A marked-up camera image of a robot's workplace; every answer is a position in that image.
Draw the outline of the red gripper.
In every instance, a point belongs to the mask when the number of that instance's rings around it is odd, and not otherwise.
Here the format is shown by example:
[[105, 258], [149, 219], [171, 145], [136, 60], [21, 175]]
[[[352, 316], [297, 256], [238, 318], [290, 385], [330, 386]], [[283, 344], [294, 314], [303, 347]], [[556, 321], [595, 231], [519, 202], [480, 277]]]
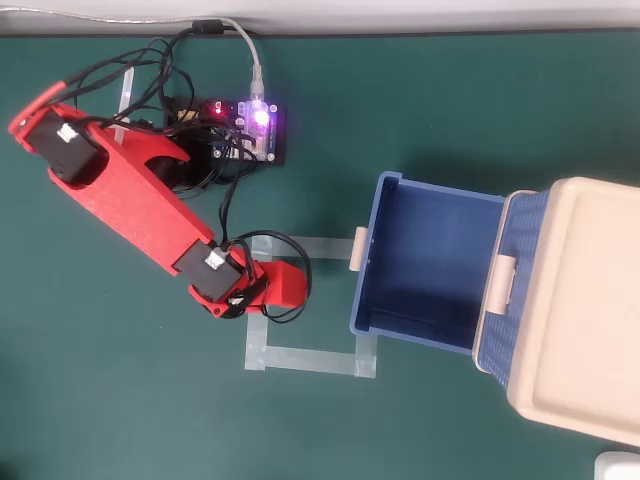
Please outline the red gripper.
[[229, 258], [243, 271], [240, 280], [222, 299], [212, 304], [217, 318], [261, 313], [269, 306], [294, 309], [307, 299], [307, 279], [299, 268], [283, 260], [248, 260], [242, 248], [232, 248]]

